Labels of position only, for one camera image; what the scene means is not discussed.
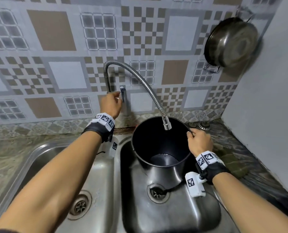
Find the sink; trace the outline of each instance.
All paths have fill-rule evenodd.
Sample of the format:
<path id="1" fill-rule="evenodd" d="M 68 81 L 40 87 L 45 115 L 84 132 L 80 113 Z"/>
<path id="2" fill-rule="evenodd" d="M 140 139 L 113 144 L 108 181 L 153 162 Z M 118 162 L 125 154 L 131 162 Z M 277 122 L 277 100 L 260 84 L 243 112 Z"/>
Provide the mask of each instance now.
<path id="1" fill-rule="evenodd" d="M 204 232 L 218 226 L 221 209 L 212 196 L 191 198 L 183 183 L 167 194 L 158 193 L 158 185 L 147 182 L 131 141 L 120 157 L 122 218 L 128 233 Z M 214 194 L 207 184 L 205 190 Z"/>
<path id="2" fill-rule="evenodd" d="M 0 196 L 0 216 L 16 194 L 74 139 L 33 150 Z M 131 135 L 113 137 L 99 149 L 84 186 L 58 233 L 238 233 L 227 212 L 210 195 L 195 199 L 183 181 L 167 194 L 147 182 L 131 148 Z M 213 186 L 206 192 L 218 198 Z"/>

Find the black wristband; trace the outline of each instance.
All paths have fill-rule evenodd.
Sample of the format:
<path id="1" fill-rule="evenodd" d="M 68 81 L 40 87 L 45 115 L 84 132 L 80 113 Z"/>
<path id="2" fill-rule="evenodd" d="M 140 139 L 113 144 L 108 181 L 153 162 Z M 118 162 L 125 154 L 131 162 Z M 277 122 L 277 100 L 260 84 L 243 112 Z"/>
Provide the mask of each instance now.
<path id="1" fill-rule="evenodd" d="M 82 134 L 84 132 L 87 132 L 87 131 L 96 132 L 96 133 L 98 133 L 101 136 L 102 143 L 103 143 L 103 142 L 107 142 L 109 140 L 109 137 L 113 136 L 114 128 L 115 128 L 115 125 L 113 126 L 111 131 L 108 131 L 106 129 L 106 127 L 104 125 L 100 124 L 100 123 L 91 123 L 84 129 Z"/>
<path id="2" fill-rule="evenodd" d="M 204 176 L 208 182 L 212 183 L 213 178 L 222 172 L 231 173 L 223 164 L 216 162 L 208 165 L 208 167 L 205 169 Z"/>

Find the person's right arm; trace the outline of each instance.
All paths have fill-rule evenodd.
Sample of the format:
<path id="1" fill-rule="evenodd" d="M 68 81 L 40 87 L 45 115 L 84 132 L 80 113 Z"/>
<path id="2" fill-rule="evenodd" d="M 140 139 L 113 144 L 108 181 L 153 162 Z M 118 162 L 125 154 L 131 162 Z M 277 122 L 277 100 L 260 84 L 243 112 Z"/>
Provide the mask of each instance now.
<path id="1" fill-rule="evenodd" d="M 191 129 L 187 133 L 188 146 L 195 157 L 212 151 L 213 142 L 204 131 Z M 233 175 L 222 172 L 213 178 L 223 204 L 242 233 L 288 233 L 288 216 L 255 194 Z"/>

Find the stainless steel pan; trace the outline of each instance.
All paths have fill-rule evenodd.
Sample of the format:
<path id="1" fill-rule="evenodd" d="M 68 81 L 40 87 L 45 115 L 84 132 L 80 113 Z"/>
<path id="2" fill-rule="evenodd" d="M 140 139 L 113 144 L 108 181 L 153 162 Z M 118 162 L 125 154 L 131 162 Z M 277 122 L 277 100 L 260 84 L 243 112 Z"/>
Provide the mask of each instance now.
<path id="1" fill-rule="evenodd" d="M 239 13 L 248 12 L 251 16 L 245 22 Z M 249 23 L 253 13 L 246 7 L 239 7 L 236 16 L 221 21 L 211 32 L 205 43 L 204 56 L 208 64 L 203 68 L 217 73 L 221 67 L 233 67 L 246 60 L 255 50 L 258 40 L 256 27 Z M 208 69 L 209 65 L 218 66 L 216 71 Z"/>

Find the faucet handle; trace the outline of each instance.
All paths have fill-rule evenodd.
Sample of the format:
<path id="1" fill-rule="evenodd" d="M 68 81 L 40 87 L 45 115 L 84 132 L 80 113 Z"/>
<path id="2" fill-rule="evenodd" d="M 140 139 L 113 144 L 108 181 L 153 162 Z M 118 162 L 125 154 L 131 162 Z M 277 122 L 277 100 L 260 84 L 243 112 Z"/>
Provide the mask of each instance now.
<path id="1" fill-rule="evenodd" d="M 120 87 L 120 92 L 121 92 L 121 98 L 122 98 L 123 102 L 124 102 L 124 92 L 125 91 L 126 91 L 126 89 L 123 86 L 121 86 Z"/>

